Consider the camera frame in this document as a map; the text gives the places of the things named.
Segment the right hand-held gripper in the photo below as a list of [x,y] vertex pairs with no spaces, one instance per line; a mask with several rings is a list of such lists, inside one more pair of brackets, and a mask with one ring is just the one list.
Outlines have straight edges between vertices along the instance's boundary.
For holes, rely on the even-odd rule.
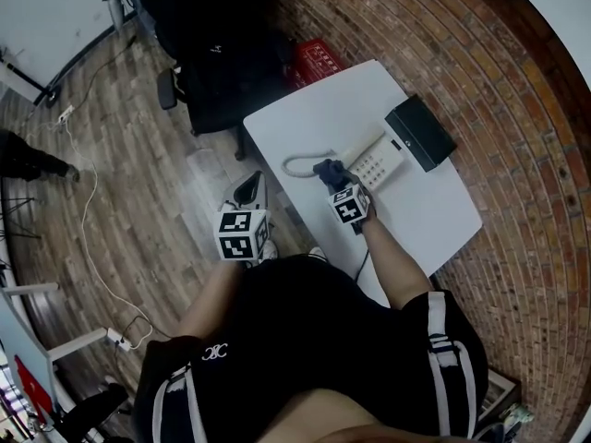
[[343,166],[324,166],[321,181],[329,190],[328,203],[335,218],[362,234],[365,222],[375,214],[373,200],[360,178]]

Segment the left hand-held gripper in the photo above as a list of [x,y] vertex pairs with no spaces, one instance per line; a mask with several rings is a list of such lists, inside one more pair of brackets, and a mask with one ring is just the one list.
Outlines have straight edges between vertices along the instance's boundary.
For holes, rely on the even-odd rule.
[[247,174],[231,184],[214,219],[214,239],[221,259],[261,259],[270,237],[270,216],[263,171]]

